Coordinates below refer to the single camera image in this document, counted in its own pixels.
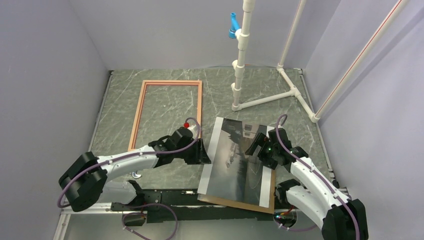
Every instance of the gray wall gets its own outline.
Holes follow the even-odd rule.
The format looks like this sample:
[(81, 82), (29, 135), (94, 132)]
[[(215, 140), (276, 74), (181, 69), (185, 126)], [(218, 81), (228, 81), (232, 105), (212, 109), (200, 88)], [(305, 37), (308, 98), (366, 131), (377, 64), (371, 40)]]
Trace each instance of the gray wall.
[[(228, 38), (230, 13), (241, 24), (243, 1), (70, 0), (109, 69), (230, 66), (237, 41)], [(304, 68), (340, 0), (306, 3), (286, 67)], [(299, 0), (258, 0), (246, 63), (280, 60)]]
[(52, 239), (108, 72), (67, 0), (0, 2), (0, 236)]
[[(396, 0), (343, 0), (307, 64), (319, 108)], [(319, 121), (341, 185), (365, 204), (370, 239), (424, 236), (424, 2), (410, 0)]]

